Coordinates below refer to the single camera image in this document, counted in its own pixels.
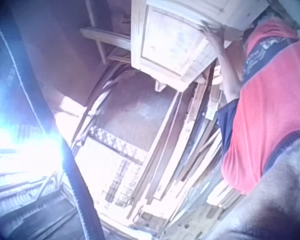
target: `wooden door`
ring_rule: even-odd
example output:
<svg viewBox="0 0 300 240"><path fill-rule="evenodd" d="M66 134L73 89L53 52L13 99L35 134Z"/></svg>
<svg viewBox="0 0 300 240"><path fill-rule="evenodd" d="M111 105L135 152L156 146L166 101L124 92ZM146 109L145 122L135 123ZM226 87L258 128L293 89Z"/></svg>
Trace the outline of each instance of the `wooden door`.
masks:
<svg viewBox="0 0 300 240"><path fill-rule="evenodd" d="M267 6L267 0L132 0L131 65L183 92L216 58L201 20L244 30Z"/></svg>

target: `red shirt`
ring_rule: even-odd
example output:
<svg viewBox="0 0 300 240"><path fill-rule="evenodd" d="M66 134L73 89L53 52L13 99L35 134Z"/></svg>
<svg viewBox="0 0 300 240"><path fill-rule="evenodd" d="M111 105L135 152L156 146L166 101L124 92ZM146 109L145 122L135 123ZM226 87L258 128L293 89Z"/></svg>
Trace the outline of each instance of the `red shirt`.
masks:
<svg viewBox="0 0 300 240"><path fill-rule="evenodd" d="M247 53L222 165L224 179L244 194L257 185L280 141L300 130L298 37L282 21L271 19L251 34Z"/></svg>

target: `black cable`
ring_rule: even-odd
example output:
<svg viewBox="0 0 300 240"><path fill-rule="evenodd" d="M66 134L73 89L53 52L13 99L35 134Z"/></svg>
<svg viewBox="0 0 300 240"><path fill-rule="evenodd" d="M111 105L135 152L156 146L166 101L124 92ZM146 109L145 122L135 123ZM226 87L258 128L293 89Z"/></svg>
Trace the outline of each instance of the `black cable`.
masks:
<svg viewBox="0 0 300 240"><path fill-rule="evenodd" d="M61 138L62 168L73 191L85 238L87 240L104 240L105 236L101 222L88 187L79 171L71 149L54 127L54 116L33 73L19 29L10 10L5 6L0 9L0 36L9 52L20 86L40 128L47 135L53 133Z"/></svg>

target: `man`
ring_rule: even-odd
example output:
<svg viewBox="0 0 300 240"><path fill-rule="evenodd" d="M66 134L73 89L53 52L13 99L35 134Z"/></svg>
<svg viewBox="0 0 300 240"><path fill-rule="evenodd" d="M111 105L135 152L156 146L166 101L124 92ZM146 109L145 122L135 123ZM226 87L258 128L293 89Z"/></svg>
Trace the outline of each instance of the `man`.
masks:
<svg viewBox="0 0 300 240"><path fill-rule="evenodd" d="M300 239L300 39L281 19L247 39L242 82L223 36L214 47L228 104L218 111L225 180L249 194L208 239Z"/></svg>

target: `wooden wall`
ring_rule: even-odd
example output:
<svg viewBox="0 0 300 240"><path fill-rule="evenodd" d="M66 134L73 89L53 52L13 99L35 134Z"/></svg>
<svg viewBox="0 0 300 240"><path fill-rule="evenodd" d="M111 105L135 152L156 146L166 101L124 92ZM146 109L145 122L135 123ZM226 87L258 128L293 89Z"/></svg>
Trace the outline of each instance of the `wooden wall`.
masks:
<svg viewBox="0 0 300 240"><path fill-rule="evenodd" d="M79 32L89 24L85 1L14 1L11 9L37 80L85 105L101 60Z"/></svg>

